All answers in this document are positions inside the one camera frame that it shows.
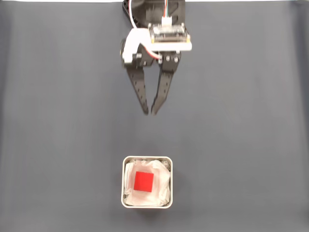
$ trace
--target white tissue paper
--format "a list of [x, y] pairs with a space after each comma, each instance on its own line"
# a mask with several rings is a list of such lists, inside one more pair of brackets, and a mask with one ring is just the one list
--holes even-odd
[[[169, 203], [170, 171], [167, 161], [132, 160], [126, 164], [124, 202], [132, 206], [164, 206]], [[137, 172], [153, 173], [152, 192], [134, 190]]]

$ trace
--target red cube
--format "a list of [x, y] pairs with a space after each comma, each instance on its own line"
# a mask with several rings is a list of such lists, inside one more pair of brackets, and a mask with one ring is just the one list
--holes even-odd
[[136, 172], [134, 190], [151, 192], [153, 189], [154, 174]]

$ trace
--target white cable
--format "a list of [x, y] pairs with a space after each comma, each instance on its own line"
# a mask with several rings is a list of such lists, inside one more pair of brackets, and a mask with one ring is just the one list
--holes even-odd
[[[128, 4], [129, 4], [129, 16], [130, 16], [130, 21], [131, 21], [131, 24], [133, 26], [133, 28], [137, 28], [137, 26], [135, 25], [134, 23], [134, 20], [133, 20], [133, 14], [132, 14], [132, 0], [129, 0], [128, 1]], [[148, 52], [148, 54], [150, 56], [152, 56], [153, 58], [155, 59], [161, 59], [161, 56], [157, 53], [154, 53], [153, 51], [147, 49], [147, 47], [145, 45], [143, 45], [146, 49], [146, 51]]]
[[135, 25], [134, 23], [134, 20], [133, 20], [133, 14], [132, 14], [132, 0], [129, 0], [129, 15], [130, 15], [130, 21], [132, 23], [132, 26], [133, 28], [137, 28], [137, 26]]

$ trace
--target red wire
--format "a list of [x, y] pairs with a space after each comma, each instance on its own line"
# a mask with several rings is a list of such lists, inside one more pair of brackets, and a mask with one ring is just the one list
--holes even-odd
[[164, 7], [164, 15], [163, 15], [163, 17], [165, 17], [165, 15], [166, 15], [166, 5], [167, 5], [167, 0], [164, 0], [164, 4], [165, 4], [165, 7]]
[[148, 53], [148, 55], [150, 55], [152, 58], [154, 59], [159, 59], [158, 57], [154, 57], [153, 55], [150, 54], [150, 52], [147, 50], [147, 48], [145, 48], [146, 52]]

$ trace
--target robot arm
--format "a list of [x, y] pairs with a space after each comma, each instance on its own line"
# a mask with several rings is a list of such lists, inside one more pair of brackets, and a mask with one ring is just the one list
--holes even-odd
[[162, 17], [161, 24], [133, 28], [122, 41], [121, 58], [139, 99], [143, 112], [149, 113], [145, 93], [143, 67], [157, 61], [160, 75], [151, 112], [156, 115], [165, 102], [171, 80], [181, 59], [181, 51], [190, 51], [192, 44], [184, 23], [172, 24], [171, 17]]

